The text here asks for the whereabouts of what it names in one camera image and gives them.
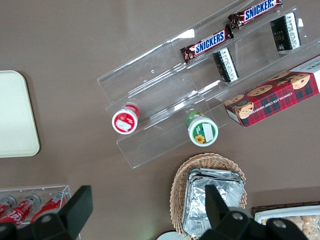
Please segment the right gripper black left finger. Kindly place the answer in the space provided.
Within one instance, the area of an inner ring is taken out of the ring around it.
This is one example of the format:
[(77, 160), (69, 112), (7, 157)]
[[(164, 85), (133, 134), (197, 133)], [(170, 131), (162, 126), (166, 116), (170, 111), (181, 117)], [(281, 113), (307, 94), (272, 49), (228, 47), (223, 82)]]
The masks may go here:
[(24, 228), (0, 225), (2, 240), (75, 240), (93, 212), (92, 187), (82, 185), (57, 213), (48, 213)]

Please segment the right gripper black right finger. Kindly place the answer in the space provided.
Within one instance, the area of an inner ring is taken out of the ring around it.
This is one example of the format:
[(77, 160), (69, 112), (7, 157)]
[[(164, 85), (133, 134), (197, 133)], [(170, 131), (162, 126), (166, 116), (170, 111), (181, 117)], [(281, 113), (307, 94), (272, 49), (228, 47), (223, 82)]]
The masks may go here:
[(205, 186), (205, 210), (211, 228), (201, 240), (306, 240), (291, 221), (270, 218), (265, 225), (238, 207), (229, 208), (214, 185)]

